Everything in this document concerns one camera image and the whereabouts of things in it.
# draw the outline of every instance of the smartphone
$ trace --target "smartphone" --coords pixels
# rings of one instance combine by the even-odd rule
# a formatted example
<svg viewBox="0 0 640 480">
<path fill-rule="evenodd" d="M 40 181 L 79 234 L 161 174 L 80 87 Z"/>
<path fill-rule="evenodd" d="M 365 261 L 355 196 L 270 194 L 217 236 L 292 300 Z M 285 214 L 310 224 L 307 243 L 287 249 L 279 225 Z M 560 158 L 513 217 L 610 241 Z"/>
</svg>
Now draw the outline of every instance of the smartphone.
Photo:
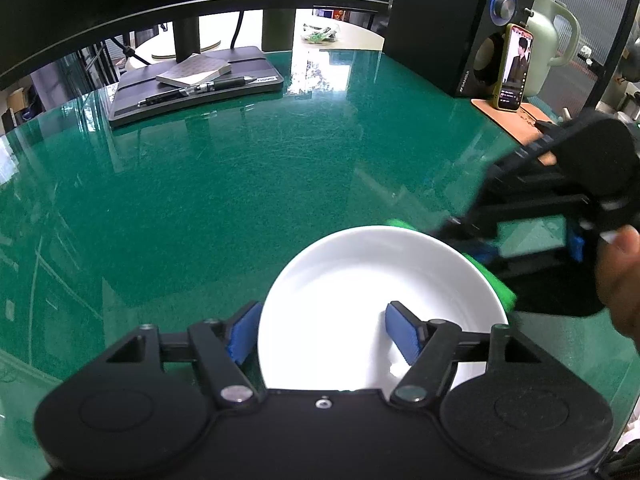
<svg viewBox="0 0 640 480">
<path fill-rule="evenodd" d="M 533 34 L 514 23 L 507 25 L 502 63 L 494 88 L 494 108 L 510 112 L 520 108 L 532 46 Z"/>
</svg>

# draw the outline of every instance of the glass table top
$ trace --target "glass table top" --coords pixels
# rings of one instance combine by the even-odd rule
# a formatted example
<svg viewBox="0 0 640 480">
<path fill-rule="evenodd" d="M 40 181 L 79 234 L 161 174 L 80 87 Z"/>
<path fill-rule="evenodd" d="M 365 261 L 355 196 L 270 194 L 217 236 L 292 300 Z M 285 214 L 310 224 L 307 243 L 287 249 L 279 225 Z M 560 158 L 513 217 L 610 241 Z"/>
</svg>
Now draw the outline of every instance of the glass table top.
<svg viewBox="0 0 640 480">
<path fill-rule="evenodd" d="M 282 94 L 112 131 L 102 90 L 0 137 L 0 477 L 44 474 L 37 403 L 131 328 L 227 317 L 337 230 L 436 228 L 514 148 L 469 102 L 378 52 L 269 58 Z M 510 230 L 510 247 L 549 238 L 540 222 Z M 622 428 L 640 367 L 606 312 L 510 321 L 599 390 Z"/>
</svg>

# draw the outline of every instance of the notebook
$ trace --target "notebook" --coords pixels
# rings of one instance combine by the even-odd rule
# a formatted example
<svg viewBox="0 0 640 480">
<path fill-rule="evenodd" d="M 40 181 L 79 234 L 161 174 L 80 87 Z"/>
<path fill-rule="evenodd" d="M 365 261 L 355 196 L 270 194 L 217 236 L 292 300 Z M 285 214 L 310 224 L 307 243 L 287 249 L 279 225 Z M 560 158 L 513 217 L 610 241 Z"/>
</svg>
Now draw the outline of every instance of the notebook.
<svg viewBox="0 0 640 480">
<path fill-rule="evenodd" d="M 202 54 L 193 54 L 183 62 L 172 66 L 156 76 L 156 81 L 167 85 L 187 88 L 206 83 L 220 75 L 231 72 L 231 65 L 223 59 L 215 59 Z"/>
</svg>

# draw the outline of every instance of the pen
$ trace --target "pen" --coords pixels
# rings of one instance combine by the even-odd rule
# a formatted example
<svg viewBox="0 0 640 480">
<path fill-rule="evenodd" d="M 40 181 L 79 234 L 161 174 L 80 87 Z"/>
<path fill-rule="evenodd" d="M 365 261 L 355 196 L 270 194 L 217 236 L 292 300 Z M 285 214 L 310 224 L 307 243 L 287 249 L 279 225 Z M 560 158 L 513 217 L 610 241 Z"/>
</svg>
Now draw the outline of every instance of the pen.
<svg viewBox="0 0 640 480">
<path fill-rule="evenodd" d="M 226 90 L 228 88 L 236 88 L 238 86 L 244 86 L 247 83 L 252 83 L 257 79 L 257 77 L 249 77 L 247 75 L 238 76 L 238 77 L 228 77 L 225 79 L 214 79 L 213 81 L 209 81 L 207 83 L 203 83 L 200 87 L 207 86 L 206 92 L 217 92 L 218 90 Z"/>
<path fill-rule="evenodd" d="M 205 94 L 208 92 L 217 92 L 219 90 L 227 90 L 229 88 L 237 88 L 239 86 L 244 86 L 248 83 L 252 83 L 256 81 L 256 77 L 250 77 L 247 75 L 238 76 L 238 77 L 228 77 L 225 79 L 209 81 L 207 83 L 203 83 L 196 86 L 190 86 L 188 88 L 177 88 L 175 90 L 169 90 L 168 92 L 164 92 L 158 95 L 154 95 L 151 97 L 147 97 L 142 101 L 138 102 L 138 106 L 152 106 L 158 105 L 160 103 L 165 103 L 167 101 L 172 101 L 174 99 L 179 99 L 180 97 L 188 97 L 191 94 Z"/>
<path fill-rule="evenodd" d="M 151 97 L 147 97 L 146 99 L 142 99 L 138 103 L 138 106 L 152 106 L 159 105 L 160 103 L 165 103 L 167 101 L 173 101 L 174 99 L 178 99 L 180 97 L 187 97 L 193 92 L 189 92 L 189 88 L 177 88 L 175 90 L 169 90 L 168 92 L 163 92 L 158 95 L 153 95 Z"/>
</svg>

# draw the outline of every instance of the kettle handle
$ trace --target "kettle handle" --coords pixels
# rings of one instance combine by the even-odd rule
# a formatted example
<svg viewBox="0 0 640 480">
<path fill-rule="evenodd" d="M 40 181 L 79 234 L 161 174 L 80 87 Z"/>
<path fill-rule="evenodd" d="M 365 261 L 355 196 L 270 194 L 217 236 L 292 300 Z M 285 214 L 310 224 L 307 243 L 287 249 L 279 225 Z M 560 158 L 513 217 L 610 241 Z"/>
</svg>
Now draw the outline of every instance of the kettle handle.
<svg viewBox="0 0 640 480">
<path fill-rule="evenodd" d="M 566 19 L 569 22 L 569 25 L 571 25 L 571 38 L 569 39 L 569 45 L 567 45 L 564 53 L 562 54 L 562 56 L 552 57 L 549 60 L 549 66 L 562 66 L 569 63 L 578 52 L 578 42 L 580 41 L 580 23 L 578 23 L 578 20 L 575 19 L 575 16 L 572 15 L 571 12 L 569 12 L 569 9 L 566 8 L 566 5 L 562 2 L 558 2 L 557 0 L 554 12 Z"/>
</svg>

